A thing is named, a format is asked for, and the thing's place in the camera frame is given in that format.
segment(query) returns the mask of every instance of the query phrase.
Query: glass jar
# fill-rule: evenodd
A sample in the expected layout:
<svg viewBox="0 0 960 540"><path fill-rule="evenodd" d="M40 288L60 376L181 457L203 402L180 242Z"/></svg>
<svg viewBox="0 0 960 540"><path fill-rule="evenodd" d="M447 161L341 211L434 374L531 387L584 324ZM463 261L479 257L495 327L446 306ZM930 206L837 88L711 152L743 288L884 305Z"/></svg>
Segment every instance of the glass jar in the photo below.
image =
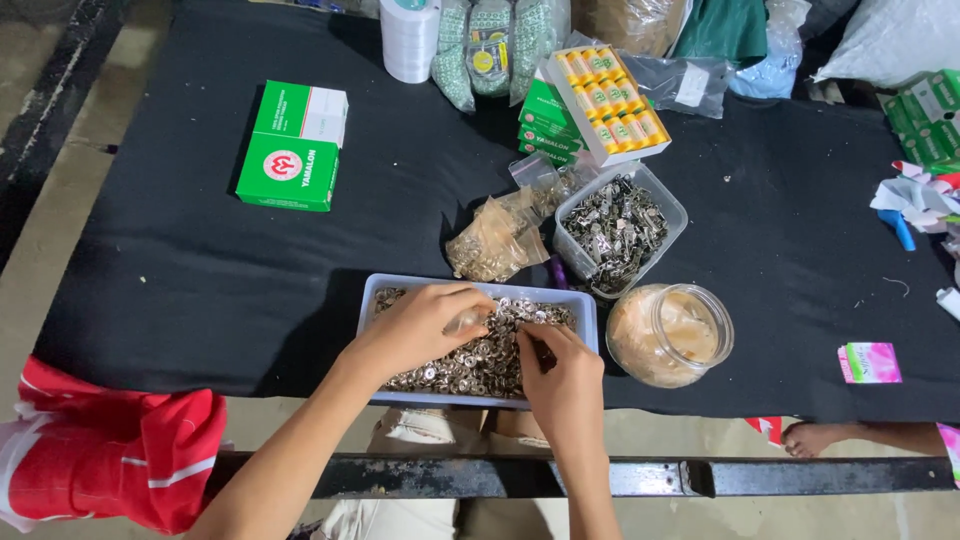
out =
<svg viewBox="0 0 960 540"><path fill-rule="evenodd" d="M680 388L730 355L733 323L723 304L703 287L643 285L613 306L607 348L637 380Z"/></svg>

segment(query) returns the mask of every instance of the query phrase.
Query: black cloth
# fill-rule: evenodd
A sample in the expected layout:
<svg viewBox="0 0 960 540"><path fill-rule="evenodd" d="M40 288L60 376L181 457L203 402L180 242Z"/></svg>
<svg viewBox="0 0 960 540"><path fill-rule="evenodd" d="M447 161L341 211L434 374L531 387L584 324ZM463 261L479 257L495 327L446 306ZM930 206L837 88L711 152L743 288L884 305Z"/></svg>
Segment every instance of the black cloth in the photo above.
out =
<svg viewBox="0 0 960 540"><path fill-rule="evenodd" d="M488 195L516 188L507 165L521 157L517 111L481 103L467 116L430 84L395 81L378 36L374 20L182 3L38 357L105 386L306 396L354 336L370 273L449 277L442 242ZM329 213L228 194L267 79L348 94ZM637 382L607 358L607 407L960 421L960 332L934 302L952 266L923 236L904 252L868 208L901 157L881 114L728 97L723 120L662 118L674 142L646 162L690 223L643 282L712 291L735 344L676 390ZM536 267L511 283L549 279ZM905 382L844 384L836 350L850 341L892 342Z"/></svg>

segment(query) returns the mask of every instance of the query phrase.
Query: stack of green boxes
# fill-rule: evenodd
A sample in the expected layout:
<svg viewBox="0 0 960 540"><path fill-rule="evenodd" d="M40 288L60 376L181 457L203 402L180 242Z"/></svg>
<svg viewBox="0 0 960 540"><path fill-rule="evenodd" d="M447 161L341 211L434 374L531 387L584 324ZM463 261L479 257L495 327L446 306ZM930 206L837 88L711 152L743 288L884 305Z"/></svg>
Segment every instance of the stack of green boxes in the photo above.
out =
<svg viewBox="0 0 960 540"><path fill-rule="evenodd" d="M557 166L574 160L574 152L585 148L580 131L557 88L549 82L542 66L534 73L533 83L520 111L520 152L544 152Z"/></svg>
<svg viewBox="0 0 960 540"><path fill-rule="evenodd" d="M942 69L877 97L907 160L934 173L960 171L960 71Z"/></svg>

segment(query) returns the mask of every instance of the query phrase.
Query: metal table frame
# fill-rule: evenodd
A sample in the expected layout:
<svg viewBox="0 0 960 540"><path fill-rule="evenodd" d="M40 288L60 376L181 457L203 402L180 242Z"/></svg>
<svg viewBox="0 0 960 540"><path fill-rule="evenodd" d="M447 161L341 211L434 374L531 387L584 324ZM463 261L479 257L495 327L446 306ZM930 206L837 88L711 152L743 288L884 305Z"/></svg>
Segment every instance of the metal table frame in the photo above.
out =
<svg viewBox="0 0 960 540"><path fill-rule="evenodd" d="M123 25L126 0L82 0L0 142L0 267ZM251 453L222 455L208 483L218 491ZM611 458L615 497L735 497L951 491L945 457L762 459ZM335 454L315 499L563 497L556 463L531 456Z"/></svg>

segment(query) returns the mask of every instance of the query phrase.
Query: pink label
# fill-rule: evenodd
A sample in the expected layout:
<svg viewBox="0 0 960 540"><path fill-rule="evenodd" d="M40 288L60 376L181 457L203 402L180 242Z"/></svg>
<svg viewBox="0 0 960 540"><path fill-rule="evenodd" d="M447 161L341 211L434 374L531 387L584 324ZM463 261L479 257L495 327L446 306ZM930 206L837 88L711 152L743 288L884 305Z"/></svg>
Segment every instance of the pink label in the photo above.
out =
<svg viewBox="0 0 960 540"><path fill-rule="evenodd" d="M937 424L937 429L940 431L940 438L944 439L950 465L953 466L953 483L960 487L960 430L943 424Z"/></svg>
<svg viewBox="0 0 960 540"><path fill-rule="evenodd" d="M890 343L848 343L837 349L837 358L847 384L903 382Z"/></svg>

